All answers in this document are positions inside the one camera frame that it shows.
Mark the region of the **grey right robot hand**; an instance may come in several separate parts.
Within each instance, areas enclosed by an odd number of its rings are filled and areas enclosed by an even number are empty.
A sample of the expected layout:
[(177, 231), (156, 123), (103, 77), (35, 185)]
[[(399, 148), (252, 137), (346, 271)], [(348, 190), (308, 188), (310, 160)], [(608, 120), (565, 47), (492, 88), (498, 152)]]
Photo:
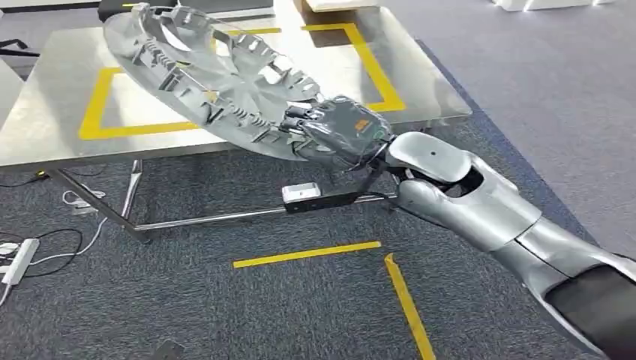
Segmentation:
[(290, 106), (279, 129), (293, 135), (293, 154), (346, 171), (370, 163), (395, 137), (386, 119), (343, 95)]

